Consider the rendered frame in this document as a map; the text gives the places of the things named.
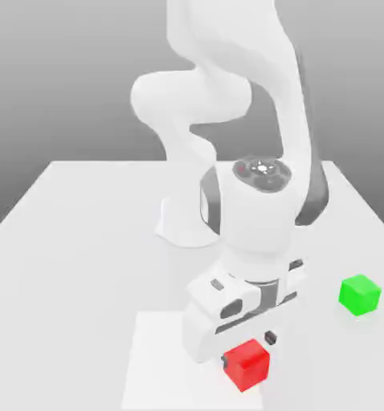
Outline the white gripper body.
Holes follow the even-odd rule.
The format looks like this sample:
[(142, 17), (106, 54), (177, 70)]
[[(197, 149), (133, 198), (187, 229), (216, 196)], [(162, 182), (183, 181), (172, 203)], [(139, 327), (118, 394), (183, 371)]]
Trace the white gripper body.
[(299, 297), (300, 292), (293, 291), (275, 307), (242, 315), (226, 324), (215, 322), (191, 301), (182, 319), (183, 347), (194, 362), (203, 364), (252, 338), (261, 340), (265, 332), (277, 332)]

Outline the small red cube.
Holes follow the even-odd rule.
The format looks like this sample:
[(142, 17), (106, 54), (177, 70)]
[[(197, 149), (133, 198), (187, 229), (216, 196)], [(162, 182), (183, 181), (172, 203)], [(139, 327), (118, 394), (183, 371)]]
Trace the small red cube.
[(228, 362), (223, 370), (241, 393), (268, 378), (270, 354), (257, 340), (248, 340), (223, 354)]

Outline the small green cube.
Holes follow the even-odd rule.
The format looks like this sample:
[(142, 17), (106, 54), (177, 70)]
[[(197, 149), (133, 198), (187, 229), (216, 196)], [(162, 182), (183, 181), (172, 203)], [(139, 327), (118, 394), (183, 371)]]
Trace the small green cube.
[(355, 275), (341, 281), (338, 301), (355, 316), (378, 308), (382, 289), (364, 275)]

